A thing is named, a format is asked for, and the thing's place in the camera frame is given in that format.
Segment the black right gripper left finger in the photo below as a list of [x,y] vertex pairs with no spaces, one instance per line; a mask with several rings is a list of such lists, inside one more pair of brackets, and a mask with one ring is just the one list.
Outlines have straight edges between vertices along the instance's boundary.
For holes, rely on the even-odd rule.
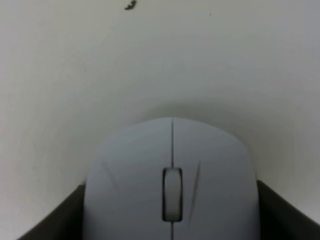
[[21,240],[82,240],[84,219],[84,184],[79,185],[58,207]]

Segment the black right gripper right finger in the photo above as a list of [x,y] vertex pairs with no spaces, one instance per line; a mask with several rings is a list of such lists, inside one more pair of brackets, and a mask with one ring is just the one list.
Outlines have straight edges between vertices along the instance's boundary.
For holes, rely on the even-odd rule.
[[262,240],[318,240],[320,225],[257,181]]

